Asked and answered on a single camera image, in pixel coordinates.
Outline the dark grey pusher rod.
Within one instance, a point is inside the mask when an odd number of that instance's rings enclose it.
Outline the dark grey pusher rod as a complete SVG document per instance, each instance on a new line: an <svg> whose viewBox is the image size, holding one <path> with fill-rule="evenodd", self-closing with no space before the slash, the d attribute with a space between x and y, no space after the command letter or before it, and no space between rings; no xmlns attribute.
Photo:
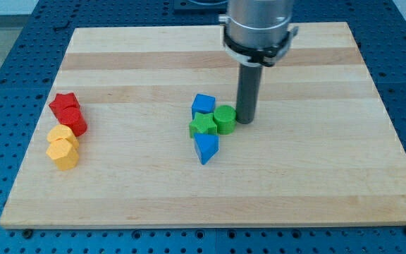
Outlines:
<svg viewBox="0 0 406 254"><path fill-rule="evenodd" d="M236 100L236 120L241 124L253 122L262 76L262 67L240 64Z"/></svg>

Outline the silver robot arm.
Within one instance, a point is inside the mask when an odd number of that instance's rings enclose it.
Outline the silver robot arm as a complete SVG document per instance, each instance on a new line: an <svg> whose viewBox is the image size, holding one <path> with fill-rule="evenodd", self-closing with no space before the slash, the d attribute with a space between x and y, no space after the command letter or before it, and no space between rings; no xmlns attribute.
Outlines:
<svg viewBox="0 0 406 254"><path fill-rule="evenodd" d="M273 67L289 51L298 26L289 28L292 0L229 0L223 26L226 53L239 63L236 121L252 123L264 67Z"/></svg>

